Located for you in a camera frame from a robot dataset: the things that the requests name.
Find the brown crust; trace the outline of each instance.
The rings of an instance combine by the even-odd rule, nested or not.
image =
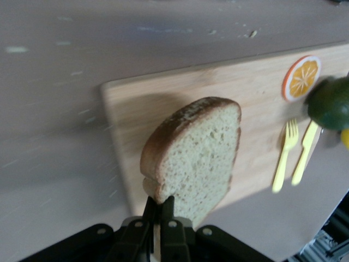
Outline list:
[[[161,174],[159,172],[160,163],[173,141],[187,130],[187,126],[204,117],[213,109],[225,107],[234,104],[239,109],[239,122],[241,121],[241,108],[238,103],[227,98],[205,97],[179,109],[172,116],[168,117],[149,137],[143,147],[141,154],[140,169],[141,173],[150,180],[161,184]],[[238,141],[236,152],[239,146],[241,130],[238,129]],[[159,200],[160,187],[156,188],[152,196],[156,201]]]

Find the black object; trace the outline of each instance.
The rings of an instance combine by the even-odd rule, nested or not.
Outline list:
[[[20,262],[149,262],[155,225],[162,262],[272,262],[213,225],[195,232],[189,219],[173,216],[174,205],[173,196],[162,205],[149,197],[143,216],[125,219],[119,230],[97,224]]]

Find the green avocado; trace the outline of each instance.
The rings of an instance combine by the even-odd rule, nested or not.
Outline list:
[[[308,115],[319,126],[343,130],[349,128],[349,78],[327,78],[309,93]]]

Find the fork handle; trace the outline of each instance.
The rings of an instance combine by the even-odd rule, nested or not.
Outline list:
[[[294,174],[292,177],[291,183],[293,186],[298,185],[300,183],[300,181],[302,180],[302,176],[303,176],[304,169],[305,169],[305,163],[306,163],[306,160],[308,158],[309,152],[310,152],[309,147],[303,148],[302,155],[300,156],[298,165],[297,165],[296,170],[294,171]]]
[[[278,193],[281,190],[282,185],[284,184],[287,157],[288,157],[288,150],[283,150],[281,153],[278,168],[276,170],[275,177],[274,177],[274,182],[272,187],[273,193]]]

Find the plastic utensil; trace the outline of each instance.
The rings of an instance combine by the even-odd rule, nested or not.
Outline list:
[[[275,178],[272,186],[273,193],[278,193],[285,179],[286,162],[288,157],[288,152],[294,148],[298,141],[298,125],[296,119],[292,119],[286,123],[286,134],[285,143],[282,148],[278,168],[275,173]]]
[[[315,123],[314,121],[310,121],[310,124],[305,132],[303,142],[302,142],[303,152],[302,152],[302,155],[300,156],[297,167],[293,173],[293,178],[291,182],[293,186],[298,185],[302,180],[304,169],[305,169],[305,163],[308,158],[308,154],[312,145],[312,141],[314,140],[317,127],[318,127],[317,123]]]

